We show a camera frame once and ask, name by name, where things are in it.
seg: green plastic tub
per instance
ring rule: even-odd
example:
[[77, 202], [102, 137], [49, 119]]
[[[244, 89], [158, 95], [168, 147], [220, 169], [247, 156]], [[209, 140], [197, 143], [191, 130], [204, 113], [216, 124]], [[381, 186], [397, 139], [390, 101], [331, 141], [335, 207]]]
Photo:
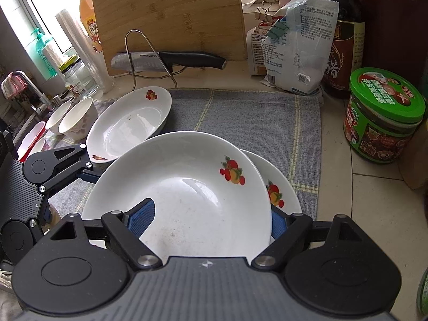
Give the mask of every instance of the green plastic tub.
[[395, 160], [422, 121], [418, 90], [393, 72], [363, 67], [350, 77], [343, 130], [352, 148], [376, 163]]

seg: bamboo cutting board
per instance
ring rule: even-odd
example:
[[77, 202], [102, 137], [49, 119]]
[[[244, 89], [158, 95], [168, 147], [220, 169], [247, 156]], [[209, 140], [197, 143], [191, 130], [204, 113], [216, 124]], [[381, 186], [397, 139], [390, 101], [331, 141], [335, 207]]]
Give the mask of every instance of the bamboo cutting board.
[[[229, 61], [247, 58], [240, 0], [93, 0], [109, 74], [111, 59], [125, 51], [131, 29], [146, 34], [157, 51], [205, 51]], [[132, 52], [151, 51], [143, 36], [128, 37]]]

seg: gray cloth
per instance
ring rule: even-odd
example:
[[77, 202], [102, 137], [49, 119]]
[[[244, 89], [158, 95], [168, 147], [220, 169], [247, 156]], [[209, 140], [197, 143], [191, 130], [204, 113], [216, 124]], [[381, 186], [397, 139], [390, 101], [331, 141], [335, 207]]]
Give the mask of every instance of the gray cloth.
[[[290, 181], [303, 213], [316, 217], [321, 127], [318, 100], [281, 92], [170, 90], [173, 106], [162, 133], [203, 131], [271, 161]], [[114, 100], [96, 101], [101, 114]], [[78, 143], [46, 134], [51, 148]], [[49, 202], [62, 216], [82, 213], [93, 188], [77, 180]]]

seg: silver bolt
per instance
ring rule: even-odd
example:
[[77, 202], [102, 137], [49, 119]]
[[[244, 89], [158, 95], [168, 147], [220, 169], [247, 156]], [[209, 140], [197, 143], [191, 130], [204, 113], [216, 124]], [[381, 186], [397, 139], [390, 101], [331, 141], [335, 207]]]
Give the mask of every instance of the silver bolt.
[[137, 260], [139, 265], [142, 265], [143, 267], [151, 267], [152, 265], [155, 265], [159, 262], [159, 258], [153, 255], [144, 255], [140, 256]]
[[275, 258], [272, 256], [258, 256], [255, 263], [260, 267], [271, 267], [275, 264]]

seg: tile countertop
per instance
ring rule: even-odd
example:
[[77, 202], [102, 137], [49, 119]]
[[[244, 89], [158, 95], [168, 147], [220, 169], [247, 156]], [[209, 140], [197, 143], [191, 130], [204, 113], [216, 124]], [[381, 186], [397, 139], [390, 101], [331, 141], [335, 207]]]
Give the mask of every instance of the tile countertop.
[[[155, 72], [147, 75], [159, 76]], [[175, 78], [179, 87], [276, 90], [261, 84], [262, 77], [249, 76], [246, 62], [230, 62], [224, 70], [187, 69]], [[103, 99], [121, 97], [132, 85], [132, 76], [117, 77], [115, 88]], [[169, 78], [137, 78], [136, 88], [149, 85], [174, 87]], [[331, 220], [336, 213], [351, 216], [400, 269], [402, 288], [392, 314], [400, 321], [420, 320], [416, 294], [428, 266], [422, 191], [407, 187], [396, 163], [376, 165], [351, 152], [342, 130], [346, 105], [344, 100], [324, 95], [317, 219]]]

